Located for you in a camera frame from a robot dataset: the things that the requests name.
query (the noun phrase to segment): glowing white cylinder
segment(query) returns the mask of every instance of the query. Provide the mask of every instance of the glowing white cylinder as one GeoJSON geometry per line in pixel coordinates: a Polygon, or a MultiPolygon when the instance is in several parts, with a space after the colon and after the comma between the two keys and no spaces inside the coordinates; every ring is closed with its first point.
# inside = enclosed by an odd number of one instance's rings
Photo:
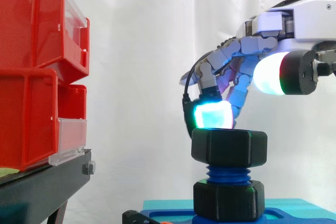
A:
{"type": "Polygon", "coordinates": [[[288,52],[278,52],[261,60],[256,66],[253,80],[256,87],[266,94],[285,94],[280,84],[280,65],[288,52]]]}

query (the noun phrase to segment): blue threaded bolt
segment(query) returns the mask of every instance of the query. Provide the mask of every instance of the blue threaded bolt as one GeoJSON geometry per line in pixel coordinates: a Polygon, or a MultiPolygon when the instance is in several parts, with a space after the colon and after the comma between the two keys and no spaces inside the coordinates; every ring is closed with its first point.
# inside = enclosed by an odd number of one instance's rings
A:
{"type": "Polygon", "coordinates": [[[207,179],[210,183],[247,186],[250,185],[251,177],[248,175],[251,171],[247,168],[226,168],[208,165],[209,169],[207,179]]]}

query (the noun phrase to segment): robotic hand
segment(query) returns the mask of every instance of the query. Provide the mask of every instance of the robotic hand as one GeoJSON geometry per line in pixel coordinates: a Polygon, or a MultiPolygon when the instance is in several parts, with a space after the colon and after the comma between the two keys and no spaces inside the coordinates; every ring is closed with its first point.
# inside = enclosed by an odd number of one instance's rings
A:
{"type": "Polygon", "coordinates": [[[196,127],[232,129],[252,79],[265,93],[310,94],[318,76],[336,74],[335,17],[336,0],[285,0],[202,56],[180,80],[190,136],[196,127]],[[196,83],[199,99],[191,101],[188,86],[196,83]]]}

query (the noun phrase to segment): blue tray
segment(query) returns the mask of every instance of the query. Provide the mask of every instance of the blue tray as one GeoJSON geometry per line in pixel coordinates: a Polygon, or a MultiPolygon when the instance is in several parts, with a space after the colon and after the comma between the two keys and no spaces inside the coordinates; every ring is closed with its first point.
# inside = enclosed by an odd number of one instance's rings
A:
{"type": "MultiPolygon", "coordinates": [[[[302,199],[266,199],[266,211],[255,224],[336,224],[336,214],[302,199]]],[[[195,216],[192,200],[147,200],[142,213],[173,224],[218,224],[195,216]]],[[[235,222],[233,224],[251,224],[235,222]]]]}

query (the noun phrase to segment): black clamp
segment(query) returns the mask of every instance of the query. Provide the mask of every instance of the black clamp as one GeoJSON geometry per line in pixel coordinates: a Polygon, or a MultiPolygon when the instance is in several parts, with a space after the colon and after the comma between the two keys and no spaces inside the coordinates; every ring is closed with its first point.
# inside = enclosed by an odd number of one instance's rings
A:
{"type": "Polygon", "coordinates": [[[160,224],[151,218],[135,211],[128,210],[122,214],[122,224],[160,224]]]}

